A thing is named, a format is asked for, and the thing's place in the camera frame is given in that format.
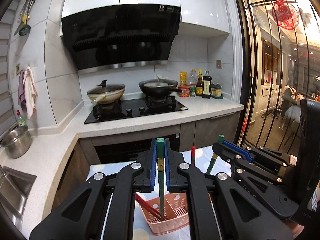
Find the red instant noodle cup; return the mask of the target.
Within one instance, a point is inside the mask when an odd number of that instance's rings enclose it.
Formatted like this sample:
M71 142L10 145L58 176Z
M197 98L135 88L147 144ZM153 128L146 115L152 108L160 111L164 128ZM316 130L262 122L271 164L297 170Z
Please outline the red instant noodle cup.
M187 98L190 96L190 86L189 85L178 85L177 87L181 91L178 92L178 96L182 98Z

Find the clear plastic bottle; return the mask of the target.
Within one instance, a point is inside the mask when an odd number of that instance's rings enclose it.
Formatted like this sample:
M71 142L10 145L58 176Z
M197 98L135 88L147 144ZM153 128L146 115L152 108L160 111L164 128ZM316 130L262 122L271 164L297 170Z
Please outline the clear plastic bottle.
M189 86L196 86L198 81L198 75L196 69L192 69L190 74L187 77L187 85Z

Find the green dish soap bottle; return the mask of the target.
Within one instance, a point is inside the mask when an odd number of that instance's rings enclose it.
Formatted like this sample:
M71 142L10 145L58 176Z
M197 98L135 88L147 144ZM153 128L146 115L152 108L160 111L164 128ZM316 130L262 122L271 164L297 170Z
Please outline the green dish soap bottle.
M27 125L24 117L21 115L19 110L17 110L17 123L19 127Z

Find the teal condiment jar set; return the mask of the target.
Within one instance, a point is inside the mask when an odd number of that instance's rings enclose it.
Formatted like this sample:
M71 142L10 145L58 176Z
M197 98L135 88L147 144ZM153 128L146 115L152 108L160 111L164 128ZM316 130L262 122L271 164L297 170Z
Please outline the teal condiment jar set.
M210 95L212 98L222 99L223 98L222 86L219 83L217 84L212 83L210 85Z

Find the black wok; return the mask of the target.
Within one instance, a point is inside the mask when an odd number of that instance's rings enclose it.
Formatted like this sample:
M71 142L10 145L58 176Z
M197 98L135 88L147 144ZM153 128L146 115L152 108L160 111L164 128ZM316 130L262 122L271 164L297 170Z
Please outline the black wok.
M162 100L165 99L173 92L181 93L182 89L179 89L178 82L170 79L153 79L141 81L139 84L140 90L148 97L153 99Z

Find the brown sauce bottle yellow cap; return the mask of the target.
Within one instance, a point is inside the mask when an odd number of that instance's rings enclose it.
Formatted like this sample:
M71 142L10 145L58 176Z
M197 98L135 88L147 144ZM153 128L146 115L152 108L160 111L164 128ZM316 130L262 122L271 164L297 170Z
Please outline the brown sauce bottle yellow cap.
M198 81L195 87L196 96L202 96L203 93L203 78L202 78L202 69L199 69Z

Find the beige wok with lid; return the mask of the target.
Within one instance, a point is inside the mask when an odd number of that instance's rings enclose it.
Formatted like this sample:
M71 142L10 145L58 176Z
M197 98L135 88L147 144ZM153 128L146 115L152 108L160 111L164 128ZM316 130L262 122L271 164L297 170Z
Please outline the beige wok with lid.
M124 84L108 84L107 80L103 80L101 84L97 85L87 91L89 99L97 104L110 104L119 100L124 92L126 86Z

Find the purple hanging cloth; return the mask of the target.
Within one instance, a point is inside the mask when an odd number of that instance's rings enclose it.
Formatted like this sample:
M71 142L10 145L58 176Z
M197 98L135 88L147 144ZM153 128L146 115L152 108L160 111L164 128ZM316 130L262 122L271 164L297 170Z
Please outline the purple hanging cloth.
M26 113L27 106L25 101L23 80L24 80L24 70L21 70L19 75L19 82L18 82L18 105L21 107L22 111Z

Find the bright red chopstick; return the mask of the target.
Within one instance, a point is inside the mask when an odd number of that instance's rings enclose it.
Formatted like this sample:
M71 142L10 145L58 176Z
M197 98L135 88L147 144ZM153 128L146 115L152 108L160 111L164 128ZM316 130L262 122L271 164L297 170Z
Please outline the bright red chopstick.
M147 201L145 201L139 194L135 195L135 201L149 213L151 213L154 217L162 220L161 214L156 209L154 209Z

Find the yellow seasoning packet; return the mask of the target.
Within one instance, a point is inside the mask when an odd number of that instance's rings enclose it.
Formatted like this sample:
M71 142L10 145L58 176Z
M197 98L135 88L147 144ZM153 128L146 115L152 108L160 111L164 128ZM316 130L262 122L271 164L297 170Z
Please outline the yellow seasoning packet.
M185 86L187 84L187 72L180 71L180 85Z

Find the white hanging towel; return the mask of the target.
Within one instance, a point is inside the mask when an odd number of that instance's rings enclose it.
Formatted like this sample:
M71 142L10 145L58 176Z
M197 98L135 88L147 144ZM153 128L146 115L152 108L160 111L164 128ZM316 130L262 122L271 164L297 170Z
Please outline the white hanging towel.
M31 119L33 114L36 112L35 101L37 98L37 90L35 86L35 80L33 72L30 67L25 69L24 78L24 96L28 120Z

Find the green chopstick gold band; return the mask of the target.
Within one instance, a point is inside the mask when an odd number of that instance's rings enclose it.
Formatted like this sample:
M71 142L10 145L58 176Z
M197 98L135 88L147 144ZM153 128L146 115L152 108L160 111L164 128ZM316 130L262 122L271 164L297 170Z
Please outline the green chopstick gold band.
M159 212L164 220L164 139L157 140L157 168L158 168L158 190L159 190Z

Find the dark soy sauce bottle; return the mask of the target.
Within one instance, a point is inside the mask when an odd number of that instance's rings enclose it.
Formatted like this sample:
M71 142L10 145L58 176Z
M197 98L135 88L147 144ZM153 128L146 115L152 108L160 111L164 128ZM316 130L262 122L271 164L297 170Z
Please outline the dark soy sauce bottle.
M206 99L210 99L211 92L210 92L210 86L212 82L212 77L209 74L209 71L207 70L203 76L203 92L202 97Z

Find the hanging green strainer ladle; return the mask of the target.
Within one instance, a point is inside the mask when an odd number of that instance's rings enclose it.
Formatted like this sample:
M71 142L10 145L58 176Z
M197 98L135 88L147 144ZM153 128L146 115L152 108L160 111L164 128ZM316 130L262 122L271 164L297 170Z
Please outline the hanging green strainer ladle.
M14 36L17 34L20 36L26 36L30 33L31 26L28 24L30 19L30 12L36 0L26 0L22 10L20 12L20 16L18 22L20 23L17 29L14 32Z

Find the stainless steel pot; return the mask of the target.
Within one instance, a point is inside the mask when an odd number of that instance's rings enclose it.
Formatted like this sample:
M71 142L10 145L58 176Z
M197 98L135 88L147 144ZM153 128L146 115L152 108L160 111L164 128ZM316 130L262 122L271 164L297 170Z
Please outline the stainless steel pot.
M1 141L1 146L5 148L7 154L17 159L29 150L32 143L28 126L16 127L10 131Z

